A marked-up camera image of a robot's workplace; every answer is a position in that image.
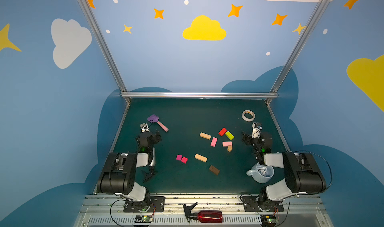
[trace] light pink rectangular block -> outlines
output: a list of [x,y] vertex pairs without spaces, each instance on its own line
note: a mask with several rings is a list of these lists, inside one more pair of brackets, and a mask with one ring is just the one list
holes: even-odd
[[223,147],[233,146],[232,141],[223,142]]
[[214,147],[216,145],[217,138],[213,138],[211,142],[211,146]]

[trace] beige block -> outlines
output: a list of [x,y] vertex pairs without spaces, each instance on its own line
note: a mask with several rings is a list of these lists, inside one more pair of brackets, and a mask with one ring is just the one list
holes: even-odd
[[200,133],[200,137],[206,138],[206,139],[211,139],[211,136],[206,134],[206,133]]
[[203,161],[203,162],[205,162],[205,163],[207,162],[207,159],[208,159],[208,158],[206,158],[206,157],[204,157],[204,156],[201,156],[200,154],[196,154],[196,155],[195,155],[195,158],[198,159],[198,160],[200,160],[200,161]]

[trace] lime green block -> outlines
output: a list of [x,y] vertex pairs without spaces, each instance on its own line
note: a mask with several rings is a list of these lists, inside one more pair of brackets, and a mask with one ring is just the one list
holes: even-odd
[[235,138],[235,137],[232,135],[232,133],[229,133],[229,131],[227,131],[227,132],[225,133],[225,135],[226,135],[230,140],[232,140],[232,139]]

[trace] black spray nozzle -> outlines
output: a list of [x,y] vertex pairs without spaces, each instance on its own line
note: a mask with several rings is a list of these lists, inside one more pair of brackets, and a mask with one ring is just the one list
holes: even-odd
[[187,206],[184,204],[184,214],[187,219],[194,219],[194,214],[192,214],[192,209],[197,205],[197,202],[193,205]]

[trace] roll of tape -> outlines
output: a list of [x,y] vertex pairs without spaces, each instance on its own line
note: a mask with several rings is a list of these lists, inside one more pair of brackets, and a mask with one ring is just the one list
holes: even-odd
[[[250,115],[252,115],[252,118],[249,119],[249,118],[247,118],[244,114],[250,114]],[[252,122],[252,121],[255,119],[255,113],[252,112],[251,110],[244,110],[244,111],[243,111],[243,114],[242,114],[241,116],[242,116],[243,119],[244,119],[245,121],[247,121],[247,122]]]

